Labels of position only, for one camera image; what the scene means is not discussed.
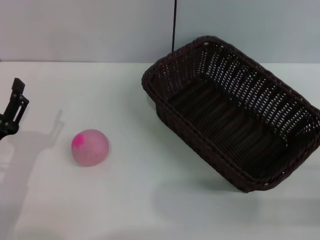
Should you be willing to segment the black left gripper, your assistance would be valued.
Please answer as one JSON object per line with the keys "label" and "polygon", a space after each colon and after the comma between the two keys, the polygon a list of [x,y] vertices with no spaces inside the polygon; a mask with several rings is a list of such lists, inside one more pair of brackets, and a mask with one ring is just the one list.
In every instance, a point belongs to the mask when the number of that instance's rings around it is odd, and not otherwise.
{"label": "black left gripper", "polygon": [[29,100],[23,96],[25,84],[15,78],[12,85],[12,92],[9,103],[0,115],[0,140],[6,136],[15,135],[19,130],[19,123],[29,104]]}

